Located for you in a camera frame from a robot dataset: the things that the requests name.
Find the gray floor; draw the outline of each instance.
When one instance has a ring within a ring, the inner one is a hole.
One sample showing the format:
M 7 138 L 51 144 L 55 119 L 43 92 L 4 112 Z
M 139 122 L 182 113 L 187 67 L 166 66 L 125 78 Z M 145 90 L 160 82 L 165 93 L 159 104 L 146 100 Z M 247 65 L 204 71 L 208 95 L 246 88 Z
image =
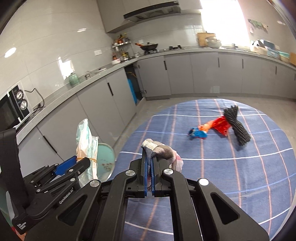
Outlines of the gray floor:
M 267 114 L 287 135 L 293 149 L 296 150 L 296 102 L 289 100 L 254 98 L 254 97 L 220 97 L 238 101 L 252 106 Z M 134 116 L 130 124 L 126 127 L 122 136 L 114 146 L 116 156 L 130 135 L 147 119 L 157 112 L 170 107 L 171 105 L 198 99 L 196 97 L 172 98 L 166 100 L 145 101 L 142 109 Z

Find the gray countertop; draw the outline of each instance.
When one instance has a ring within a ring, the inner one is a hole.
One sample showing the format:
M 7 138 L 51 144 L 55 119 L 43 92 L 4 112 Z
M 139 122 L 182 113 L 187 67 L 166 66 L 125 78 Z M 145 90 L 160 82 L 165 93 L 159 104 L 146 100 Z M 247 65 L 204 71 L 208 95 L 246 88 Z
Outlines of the gray countertop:
M 211 48 L 184 48 L 179 50 L 168 50 L 163 51 L 155 54 L 145 55 L 141 56 L 139 58 L 134 58 L 128 61 L 125 61 L 123 63 L 117 64 L 115 66 L 109 64 L 105 66 L 107 69 L 101 71 L 100 73 L 96 74 L 95 76 L 83 81 L 79 85 L 75 87 L 70 87 L 69 85 L 66 85 L 62 87 L 61 89 L 57 90 L 55 93 L 53 93 L 52 98 L 45 103 L 45 107 L 35 113 L 34 116 L 31 116 L 29 118 L 29 121 L 17 132 L 17 144 L 20 144 L 20 142 L 29 134 L 29 132 L 40 122 L 42 121 L 50 112 L 52 112 L 56 107 L 58 107 L 61 103 L 63 103 L 65 100 L 85 88 L 86 86 L 90 85 L 91 83 L 103 78 L 104 76 L 120 69 L 124 68 L 127 65 L 130 65 L 138 60 L 146 59 L 146 58 L 153 58 L 157 56 L 163 56 L 163 55 L 169 55 L 169 54 L 177 54 L 177 53 L 194 53 L 194 52 L 222 52 L 222 53 L 239 53 L 239 54 L 246 54 L 250 56 L 260 57 L 267 60 L 271 60 L 274 62 L 277 62 L 279 64 L 285 65 L 287 67 L 292 68 L 296 71 L 296 68 L 290 64 L 286 64 L 278 59 L 271 58 L 268 56 L 260 55 L 253 52 L 248 52 L 245 50 L 235 50 L 235 49 L 226 49 L 226 48 L 220 48 L 220 49 L 211 49 Z

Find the transparent plastic bag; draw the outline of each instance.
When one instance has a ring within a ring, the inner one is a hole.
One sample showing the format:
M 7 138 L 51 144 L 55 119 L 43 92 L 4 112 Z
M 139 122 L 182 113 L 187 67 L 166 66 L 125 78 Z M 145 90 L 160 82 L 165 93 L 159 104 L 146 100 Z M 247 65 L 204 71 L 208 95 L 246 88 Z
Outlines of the transparent plastic bag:
M 88 157 L 91 161 L 89 168 L 87 168 L 78 178 L 81 187 L 85 186 L 88 182 L 97 177 L 97 154 L 98 154 L 98 143 L 99 137 L 91 135 L 89 129 L 88 119 L 81 121 L 77 127 L 76 132 L 76 143 L 77 143 L 77 162 Z

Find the blue rug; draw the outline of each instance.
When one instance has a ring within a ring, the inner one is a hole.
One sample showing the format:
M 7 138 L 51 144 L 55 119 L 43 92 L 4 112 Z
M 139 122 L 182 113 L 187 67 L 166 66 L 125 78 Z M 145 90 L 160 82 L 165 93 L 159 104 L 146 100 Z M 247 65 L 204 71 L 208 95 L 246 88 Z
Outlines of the blue rug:
M 238 105 L 238 120 L 252 140 L 238 145 L 232 128 L 224 137 L 211 129 L 205 140 L 190 140 L 191 127 L 223 115 Z M 151 138 L 175 149 L 184 161 L 182 174 L 209 179 L 274 236 L 291 206 L 296 187 L 296 160 L 285 133 L 267 115 L 225 99 L 180 103 L 152 116 L 128 139 L 111 176 L 141 157 L 141 143 Z M 123 240 L 173 240 L 169 198 L 129 199 Z

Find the wok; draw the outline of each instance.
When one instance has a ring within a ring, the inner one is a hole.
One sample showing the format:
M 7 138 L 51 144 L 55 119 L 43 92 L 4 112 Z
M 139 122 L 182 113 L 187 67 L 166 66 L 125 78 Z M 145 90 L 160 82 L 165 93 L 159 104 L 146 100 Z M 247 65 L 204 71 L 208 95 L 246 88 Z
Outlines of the wok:
M 156 49 L 158 44 L 151 44 L 148 42 L 146 45 L 142 45 L 142 44 L 138 44 L 138 43 L 136 43 L 136 45 L 139 46 L 142 50 L 148 52 L 148 51 Z

